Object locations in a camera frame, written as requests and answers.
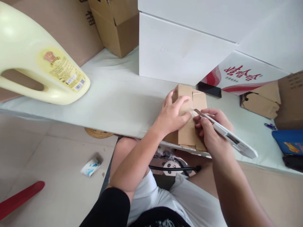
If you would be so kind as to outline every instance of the smartphone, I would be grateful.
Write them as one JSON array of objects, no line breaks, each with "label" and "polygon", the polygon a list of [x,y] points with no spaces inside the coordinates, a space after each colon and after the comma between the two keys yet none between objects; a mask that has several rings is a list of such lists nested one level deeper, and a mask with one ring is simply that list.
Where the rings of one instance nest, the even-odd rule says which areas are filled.
[{"label": "smartphone", "polygon": [[199,82],[197,84],[197,90],[210,94],[210,95],[213,95],[213,96],[216,96],[216,97],[219,97],[219,98],[222,98],[221,88],[215,87],[213,85]]}]

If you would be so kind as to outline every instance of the plastic bottle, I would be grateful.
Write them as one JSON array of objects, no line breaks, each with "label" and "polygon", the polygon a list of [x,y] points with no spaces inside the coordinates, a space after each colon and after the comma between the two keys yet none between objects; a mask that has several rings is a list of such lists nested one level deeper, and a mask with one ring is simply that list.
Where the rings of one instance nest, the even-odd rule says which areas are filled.
[{"label": "plastic bottle", "polygon": [[[36,91],[2,77],[1,73],[8,69],[42,83],[44,89]],[[89,86],[89,78],[43,27],[0,2],[0,87],[67,105],[82,97]]]}]

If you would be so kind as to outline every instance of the white shorts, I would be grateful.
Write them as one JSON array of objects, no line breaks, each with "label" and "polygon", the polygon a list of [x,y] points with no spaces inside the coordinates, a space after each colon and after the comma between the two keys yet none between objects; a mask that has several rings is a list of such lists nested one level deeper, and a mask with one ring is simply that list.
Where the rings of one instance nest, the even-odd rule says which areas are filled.
[{"label": "white shorts", "polygon": [[187,180],[176,175],[170,191],[157,186],[151,170],[138,185],[128,216],[128,225],[143,212],[154,207],[168,207],[177,212],[192,227],[225,227],[219,200]]}]

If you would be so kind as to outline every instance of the white utility knife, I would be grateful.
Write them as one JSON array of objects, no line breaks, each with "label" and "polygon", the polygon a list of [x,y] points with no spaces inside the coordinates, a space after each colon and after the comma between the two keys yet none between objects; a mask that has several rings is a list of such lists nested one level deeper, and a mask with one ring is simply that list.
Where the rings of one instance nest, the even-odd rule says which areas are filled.
[{"label": "white utility knife", "polygon": [[227,128],[216,122],[213,118],[209,117],[207,114],[201,113],[201,111],[194,109],[194,111],[201,117],[208,118],[214,126],[214,129],[222,135],[227,141],[243,156],[248,158],[258,157],[258,153],[247,143],[239,139],[235,134],[229,131]]}]

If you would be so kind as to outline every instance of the person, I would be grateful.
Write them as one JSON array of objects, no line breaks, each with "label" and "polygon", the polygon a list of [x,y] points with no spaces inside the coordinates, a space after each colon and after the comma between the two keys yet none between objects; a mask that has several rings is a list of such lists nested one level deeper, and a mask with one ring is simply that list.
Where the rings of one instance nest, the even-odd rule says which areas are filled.
[{"label": "person", "polygon": [[[162,110],[142,140],[123,137],[116,144],[110,182],[84,219],[82,226],[273,226],[235,159],[232,146],[214,130],[207,118],[194,117],[196,128],[211,159],[177,150],[190,166],[201,166],[194,176],[177,174],[170,191],[157,187],[148,165],[159,143],[191,119],[179,116],[188,96],[172,102],[172,90]],[[203,109],[221,125],[234,131],[222,111]]]}]

